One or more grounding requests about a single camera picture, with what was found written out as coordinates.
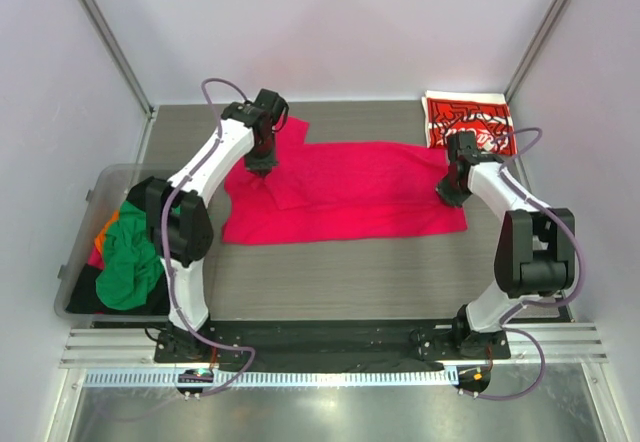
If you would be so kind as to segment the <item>pink t shirt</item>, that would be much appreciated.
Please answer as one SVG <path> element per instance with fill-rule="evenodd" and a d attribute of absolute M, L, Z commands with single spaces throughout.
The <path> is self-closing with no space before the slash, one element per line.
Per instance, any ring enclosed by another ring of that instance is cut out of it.
<path fill-rule="evenodd" d="M 266 177 L 237 163 L 224 189 L 231 212 L 222 240 L 277 245 L 463 232 L 463 210 L 436 186 L 443 151 L 396 142 L 309 143 L 310 125 L 292 118 L 276 136 L 278 166 Z"/>

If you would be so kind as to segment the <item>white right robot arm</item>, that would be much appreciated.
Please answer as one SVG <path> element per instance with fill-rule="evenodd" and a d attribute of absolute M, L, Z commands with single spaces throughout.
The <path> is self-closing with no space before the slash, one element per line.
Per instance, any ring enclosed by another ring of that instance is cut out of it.
<path fill-rule="evenodd" d="M 481 149 L 471 131 L 446 139 L 449 167 L 436 192 L 449 207 L 471 196 L 481 199 L 501 222 L 493 263 L 494 281 L 462 306 L 451 328 L 433 337 L 444 357 L 479 359 L 506 342 L 503 326 L 528 306 L 573 286 L 575 218 L 532 195 L 497 154 Z"/>

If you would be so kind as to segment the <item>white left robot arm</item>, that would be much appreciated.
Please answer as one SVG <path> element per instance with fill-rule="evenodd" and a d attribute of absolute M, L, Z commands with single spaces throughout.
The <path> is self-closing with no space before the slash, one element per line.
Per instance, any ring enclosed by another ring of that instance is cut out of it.
<path fill-rule="evenodd" d="M 155 361 L 202 362 L 219 347 L 209 332 L 204 289 L 204 258 L 214 240 L 208 205 L 238 162 L 259 177 L 277 166 L 275 134 L 288 113 L 285 99 L 268 89 L 253 101 L 232 103 L 184 167 L 168 179 L 145 182 L 147 237 L 161 257 L 170 303 Z"/>

